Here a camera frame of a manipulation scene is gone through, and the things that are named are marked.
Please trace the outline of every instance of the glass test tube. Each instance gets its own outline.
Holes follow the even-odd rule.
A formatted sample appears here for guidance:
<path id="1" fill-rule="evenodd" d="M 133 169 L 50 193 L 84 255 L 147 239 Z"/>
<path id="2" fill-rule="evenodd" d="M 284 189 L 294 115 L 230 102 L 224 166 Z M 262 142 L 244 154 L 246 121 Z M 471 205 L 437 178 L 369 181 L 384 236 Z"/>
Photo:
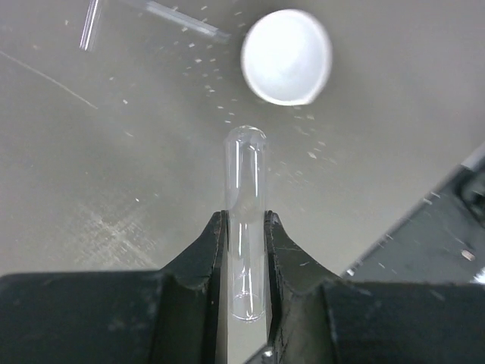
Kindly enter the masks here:
<path id="1" fill-rule="evenodd" d="M 224 148 L 230 311 L 238 319 L 253 322 L 265 310 L 266 136 L 255 127 L 238 127 L 229 133 Z"/>

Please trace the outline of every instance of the scratch mark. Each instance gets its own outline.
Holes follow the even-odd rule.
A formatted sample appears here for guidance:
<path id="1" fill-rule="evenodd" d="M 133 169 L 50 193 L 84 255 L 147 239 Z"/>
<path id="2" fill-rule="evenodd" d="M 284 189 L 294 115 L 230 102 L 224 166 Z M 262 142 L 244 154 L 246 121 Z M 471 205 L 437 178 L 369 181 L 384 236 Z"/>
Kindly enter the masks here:
<path id="1" fill-rule="evenodd" d="M 10 59 L 12 62 L 22 66 L 23 68 L 26 68 L 27 70 L 29 70 L 30 72 L 33 72 L 34 74 L 39 75 L 40 77 L 46 79 L 47 81 L 51 81 L 54 85 L 56 85 L 57 87 L 61 87 L 64 91 L 66 91 L 67 93 L 70 93 L 75 98 L 81 100 L 82 102 L 84 102 L 89 107 L 94 108 L 95 110 L 98 110 L 97 106 L 93 105 L 91 102 L 89 102 L 86 99 L 84 99 L 83 97 L 79 96 L 73 90 L 64 86 L 62 83 L 54 80 L 52 77 L 49 77 L 46 74 L 43 74 L 41 71 L 38 71 L 33 67 L 30 67 L 27 63 L 23 63 L 22 61 L 19 61 L 18 59 L 12 57 L 11 55 L 8 55 L 7 53 L 5 53 L 3 51 L 0 51 L 0 55 L 3 55 L 6 59 Z"/>
<path id="2" fill-rule="evenodd" d="M 441 293 L 438 293 L 436 292 L 435 290 L 430 290 L 430 293 L 435 296 L 438 300 L 440 301 L 445 301 L 445 297 L 441 294 Z"/>
<path id="3" fill-rule="evenodd" d="M 306 133 L 303 131 L 302 127 L 300 127 L 299 125 L 295 125 L 293 126 L 295 128 L 296 131 L 298 131 L 300 134 L 302 135 L 307 135 L 307 136 L 310 136 L 310 134 Z"/>
<path id="4" fill-rule="evenodd" d="M 278 250 L 291 250 L 291 251 L 293 251 L 293 252 L 299 252 L 299 251 L 300 251 L 300 249 L 292 249 L 292 248 L 280 248 L 280 247 L 277 247 L 277 248 L 275 248 L 275 249 L 278 249 Z"/>

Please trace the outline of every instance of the gray background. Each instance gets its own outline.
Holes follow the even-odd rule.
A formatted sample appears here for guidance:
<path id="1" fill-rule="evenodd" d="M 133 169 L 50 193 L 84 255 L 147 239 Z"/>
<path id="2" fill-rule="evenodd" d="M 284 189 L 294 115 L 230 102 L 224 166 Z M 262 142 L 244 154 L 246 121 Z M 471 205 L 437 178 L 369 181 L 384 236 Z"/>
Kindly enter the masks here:
<path id="1" fill-rule="evenodd" d="M 166 264 L 224 207 L 222 141 L 242 124 L 269 139 L 268 208 L 340 272 L 485 140 L 483 1 L 162 3 L 233 34 L 218 45 L 110 0 L 91 53 L 88 4 L 0 2 L 2 274 Z M 301 109 L 258 101 L 239 68 L 243 34 L 280 8 L 333 42 Z M 232 328 L 233 362 L 256 327 Z"/>

